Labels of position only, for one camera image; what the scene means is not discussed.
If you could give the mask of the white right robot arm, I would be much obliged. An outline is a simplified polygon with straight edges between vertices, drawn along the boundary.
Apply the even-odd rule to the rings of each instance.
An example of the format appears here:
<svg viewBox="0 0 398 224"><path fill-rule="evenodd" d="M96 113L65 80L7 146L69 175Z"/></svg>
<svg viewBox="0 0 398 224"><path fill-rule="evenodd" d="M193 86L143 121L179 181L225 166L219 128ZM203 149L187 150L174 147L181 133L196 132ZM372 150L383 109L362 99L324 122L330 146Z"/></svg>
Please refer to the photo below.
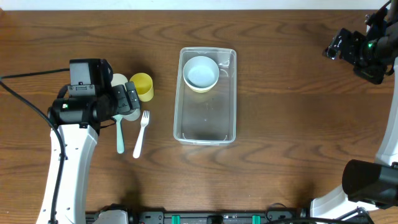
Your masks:
<svg viewBox="0 0 398 224"><path fill-rule="evenodd" d="M325 49L325 56L340 57L354 66L357 76L382 83L397 73L397 29L371 27L367 34L341 29ZM351 160L342 183L310 204L310 218L345 219L357 209L373 211L397 206L397 94L393 94L388 123L374 162Z"/></svg>

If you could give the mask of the yellow plastic bowl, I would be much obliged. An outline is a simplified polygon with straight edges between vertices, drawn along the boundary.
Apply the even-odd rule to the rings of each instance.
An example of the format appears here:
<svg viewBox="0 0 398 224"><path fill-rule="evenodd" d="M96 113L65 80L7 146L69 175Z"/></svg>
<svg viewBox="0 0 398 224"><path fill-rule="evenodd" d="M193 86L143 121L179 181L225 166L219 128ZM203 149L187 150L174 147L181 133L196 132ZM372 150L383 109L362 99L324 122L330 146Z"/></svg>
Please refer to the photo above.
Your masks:
<svg viewBox="0 0 398 224"><path fill-rule="evenodd" d="M193 90L196 93L206 93L206 92L210 91L216 85L216 83L213 83L210 86L197 87L197 86L193 86L193 85L189 84L188 82L186 82L185 84L186 84L186 86L188 86L191 90Z"/></svg>

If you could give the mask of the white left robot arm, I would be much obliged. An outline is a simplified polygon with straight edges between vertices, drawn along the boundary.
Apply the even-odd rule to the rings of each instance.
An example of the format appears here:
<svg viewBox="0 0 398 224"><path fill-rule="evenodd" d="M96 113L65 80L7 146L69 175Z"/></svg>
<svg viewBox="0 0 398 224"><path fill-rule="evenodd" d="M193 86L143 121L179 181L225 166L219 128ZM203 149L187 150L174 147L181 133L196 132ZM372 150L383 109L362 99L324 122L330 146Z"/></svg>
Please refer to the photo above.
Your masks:
<svg viewBox="0 0 398 224"><path fill-rule="evenodd" d="M86 191L91 158L99 134L92 126L64 124L58 132L65 147L60 158L60 146L51 132L52 153L45 195L37 223L86 223Z"/></svg>

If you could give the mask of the yellow plastic cup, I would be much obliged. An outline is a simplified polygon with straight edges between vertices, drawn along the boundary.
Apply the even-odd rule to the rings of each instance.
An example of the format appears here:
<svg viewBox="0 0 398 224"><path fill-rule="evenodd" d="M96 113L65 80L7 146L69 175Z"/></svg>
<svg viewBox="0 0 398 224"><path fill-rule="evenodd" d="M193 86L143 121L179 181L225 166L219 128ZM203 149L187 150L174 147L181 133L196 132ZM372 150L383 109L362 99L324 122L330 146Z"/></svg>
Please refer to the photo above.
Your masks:
<svg viewBox="0 0 398 224"><path fill-rule="evenodd" d="M148 102L154 97L153 80L150 75L146 73L136 73L130 78L133 82L139 99L143 102Z"/></svg>

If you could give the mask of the light green plastic spoon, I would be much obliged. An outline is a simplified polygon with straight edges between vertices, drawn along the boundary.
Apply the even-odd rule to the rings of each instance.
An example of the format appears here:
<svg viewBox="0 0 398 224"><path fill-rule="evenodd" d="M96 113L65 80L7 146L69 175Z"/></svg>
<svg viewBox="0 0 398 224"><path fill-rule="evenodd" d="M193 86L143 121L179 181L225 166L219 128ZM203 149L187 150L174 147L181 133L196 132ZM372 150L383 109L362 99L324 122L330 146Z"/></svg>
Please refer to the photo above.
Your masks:
<svg viewBox="0 0 398 224"><path fill-rule="evenodd" d="M124 153L124 137L123 137L123 129L122 129L122 120L123 116L118 114L113 116L116 124L116 149L118 154Z"/></svg>

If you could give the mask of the light blue plastic bowl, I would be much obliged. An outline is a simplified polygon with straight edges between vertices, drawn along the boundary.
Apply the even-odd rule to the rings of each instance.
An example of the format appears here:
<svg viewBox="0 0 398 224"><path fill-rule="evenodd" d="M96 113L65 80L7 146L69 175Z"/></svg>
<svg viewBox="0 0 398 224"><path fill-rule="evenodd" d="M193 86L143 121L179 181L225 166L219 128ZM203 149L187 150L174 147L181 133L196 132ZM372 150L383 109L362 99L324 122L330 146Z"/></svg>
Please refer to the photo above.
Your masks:
<svg viewBox="0 0 398 224"><path fill-rule="evenodd" d="M218 82L220 70L217 63L205 56L196 56L183 66L183 79L197 87L210 86Z"/></svg>

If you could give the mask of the white plastic fork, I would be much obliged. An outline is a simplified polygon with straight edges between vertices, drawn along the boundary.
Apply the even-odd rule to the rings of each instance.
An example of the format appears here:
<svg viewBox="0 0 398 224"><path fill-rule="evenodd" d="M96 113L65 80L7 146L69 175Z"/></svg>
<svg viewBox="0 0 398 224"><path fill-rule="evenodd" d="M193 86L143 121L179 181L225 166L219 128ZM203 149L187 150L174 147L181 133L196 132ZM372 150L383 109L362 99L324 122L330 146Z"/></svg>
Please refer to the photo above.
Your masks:
<svg viewBox="0 0 398 224"><path fill-rule="evenodd" d="M146 126L149 124L149 120L150 120L150 112L148 110L144 110L142 118L141 118L141 128L139 131L139 135L136 141L136 145L134 147L132 156L135 159L138 159L141 155L141 151L142 151L142 143L143 143L143 139L144 139L144 132L146 129Z"/></svg>

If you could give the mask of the white plastic cup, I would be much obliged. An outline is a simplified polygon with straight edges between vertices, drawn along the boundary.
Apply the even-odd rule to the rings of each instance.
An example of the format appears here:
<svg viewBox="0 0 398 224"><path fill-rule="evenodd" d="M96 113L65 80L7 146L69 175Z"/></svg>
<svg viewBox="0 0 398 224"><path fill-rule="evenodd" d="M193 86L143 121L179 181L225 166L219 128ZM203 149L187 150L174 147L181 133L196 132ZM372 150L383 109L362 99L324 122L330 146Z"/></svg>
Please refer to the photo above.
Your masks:
<svg viewBox="0 0 398 224"><path fill-rule="evenodd" d="M111 86L114 87L116 85L124 85L124 87L125 87L126 82L129 82L129 81L127 80L127 78L124 75L122 75L120 73L115 73L113 75L113 79L111 81ZM139 109L139 110L130 109L130 111L128 111L127 113L120 114L120 115L122 115L123 118L128 121L135 121L140 117L141 109Z"/></svg>

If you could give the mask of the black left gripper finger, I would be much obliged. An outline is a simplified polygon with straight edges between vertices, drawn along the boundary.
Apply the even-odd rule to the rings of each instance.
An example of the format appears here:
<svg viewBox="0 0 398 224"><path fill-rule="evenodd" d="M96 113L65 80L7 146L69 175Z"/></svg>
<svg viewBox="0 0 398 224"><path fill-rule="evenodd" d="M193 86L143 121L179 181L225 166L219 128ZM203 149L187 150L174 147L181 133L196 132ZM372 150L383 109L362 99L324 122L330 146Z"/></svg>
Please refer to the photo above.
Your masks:
<svg viewBox="0 0 398 224"><path fill-rule="evenodd" d="M126 82L126 93L131 104L132 110L139 110L141 108L139 97L137 95L137 90L133 82Z"/></svg>
<svg viewBox="0 0 398 224"><path fill-rule="evenodd" d="M124 114L130 111L131 107L127 98L124 85L116 85L113 87L113 92L116 97L116 114Z"/></svg>

